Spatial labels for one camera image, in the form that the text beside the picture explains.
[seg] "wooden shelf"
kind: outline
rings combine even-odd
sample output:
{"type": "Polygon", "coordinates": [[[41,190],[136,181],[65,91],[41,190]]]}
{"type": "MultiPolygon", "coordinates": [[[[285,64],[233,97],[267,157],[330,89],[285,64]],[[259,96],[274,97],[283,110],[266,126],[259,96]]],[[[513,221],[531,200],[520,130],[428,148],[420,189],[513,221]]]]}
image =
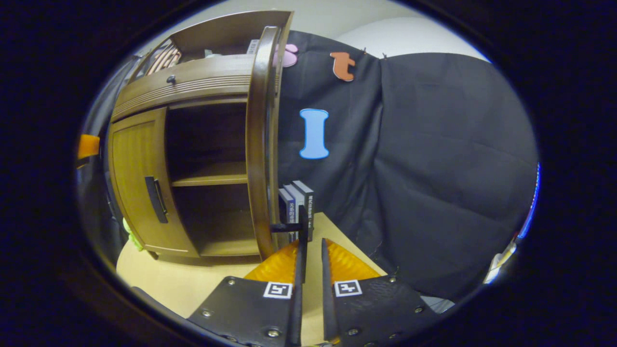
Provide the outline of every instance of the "wooden shelf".
{"type": "Polygon", "coordinates": [[[211,49],[223,52],[230,46],[240,46],[246,52],[251,40],[259,40],[263,28],[269,25],[285,28],[290,12],[270,10],[226,15],[197,23],[171,35],[182,53],[211,49]]]}
{"type": "Polygon", "coordinates": [[[201,256],[251,256],[259,254],[250,210],[220,211],[192,216],[190,221],[201,256]]]}
{"type": "Polygon", "coordinates": [[[218,162],[189,170],[172,182],[172,186],[207,186],[246,184],[245,162],[218,162]]]}

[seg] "black handle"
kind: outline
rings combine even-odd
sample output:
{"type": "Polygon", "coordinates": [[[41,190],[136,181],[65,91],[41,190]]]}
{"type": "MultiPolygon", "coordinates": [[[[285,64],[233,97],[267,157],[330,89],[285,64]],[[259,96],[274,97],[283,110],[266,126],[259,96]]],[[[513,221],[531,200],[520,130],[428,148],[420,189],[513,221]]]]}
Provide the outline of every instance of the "black handle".
{"type": "Polygon", "coordinates": [[[154,208],[156,216],[159,218],[159,222],[167,223],[167,209],[163,203],[163,199],[160,196],[159,180],[155,180],[153,176],[146,176],[146,187],[148,189],[148,195],[150,196],[150,202],[154,208]]]}

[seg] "beige table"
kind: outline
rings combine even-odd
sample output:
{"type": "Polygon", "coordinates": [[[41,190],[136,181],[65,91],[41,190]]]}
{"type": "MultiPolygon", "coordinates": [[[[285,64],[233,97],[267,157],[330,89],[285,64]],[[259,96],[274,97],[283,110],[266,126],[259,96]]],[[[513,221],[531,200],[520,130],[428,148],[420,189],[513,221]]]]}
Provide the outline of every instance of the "beige table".
{"type": "MultiPolygon", "coordinates": [[[[345,247],[386,275],[362,253],[324,213],[315,214],[313,241],[308,243],[306,282],[302,289],[302,344],[323,340],[321,239],[345,247]]],[[[187,258],[161,255],[154,260],[128,242],[118,259],[117,272],[129,286],[137,286],[182,317],[189,317],[226,276],[244,277],[259,264],[259,257],[187,258]]]]}

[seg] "open cabinet door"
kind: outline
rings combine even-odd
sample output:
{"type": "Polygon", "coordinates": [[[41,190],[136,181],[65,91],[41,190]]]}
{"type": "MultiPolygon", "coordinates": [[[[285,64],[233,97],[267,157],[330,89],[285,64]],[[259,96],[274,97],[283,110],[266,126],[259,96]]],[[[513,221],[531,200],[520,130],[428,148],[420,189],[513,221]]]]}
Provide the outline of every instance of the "open cabinet door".
{"type": "Polygon", "coordinates": [[[266,26],[259,40],[246,107],[246,169],[255,238],[262,260],[282,248],[270,232],[278,210],[278,90],[293,12],[280,27],[266,26]]]}
{"type": "Polygon", "coordinates": [[[165,155],[167,108],[113,123],[109,168],[118,205],[148,251],[198,257],[173,200],[165,155]]]}

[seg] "book spine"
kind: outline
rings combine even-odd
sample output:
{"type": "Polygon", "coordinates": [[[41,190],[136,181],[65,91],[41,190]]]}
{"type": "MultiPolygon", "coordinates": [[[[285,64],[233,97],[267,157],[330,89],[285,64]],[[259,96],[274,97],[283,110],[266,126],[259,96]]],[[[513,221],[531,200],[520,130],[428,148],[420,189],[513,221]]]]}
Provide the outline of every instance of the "book spine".
{"type": "Polygon", "coordinates": [[[314,194],[313,193],[307,193],[304,196],[304,205],[307,209],[307,215],[308,215],[308,240],[309,241],[313,241],[313,204],[314,204],[314,200],[313,200],[314,194]]]}
{"type": "Polygon", "coordinates": [[[296,204],[296,208],[295,208],[295,212],[296,212],[296,216],[293,220],[292,223],[298,223],[299,220],[299,214],[300,211],[298,210],[298,208],[300,208],[300,205],[303,205],[303,196],[302,194],[300,194],[300,192],[294,188],[293,185],[283,185],[283,188],[289,193],[289,195],[291,195],[292,198],[294,198],[294,202],[296,204]]]}
{"type": "Polygon", "coordinates": [[[280,213],[281,223],[287,223],[287,201],[285,201],[285,197],[279,193],[278,195],[278,212],[280,213]]]}
{"type": "Polygon", "coordinates": [[[288,213],[288,223],[296,223],[296,200],[295,199],[289,202],[287,213],[288,213]]]}
{"type": "Polygon", "coordinates": [[[251,40],[249,44],[249,49],[246,50],[246,54],[255,54],[257,52],[257,45],[259,44],[259,40],[251,40]]]}

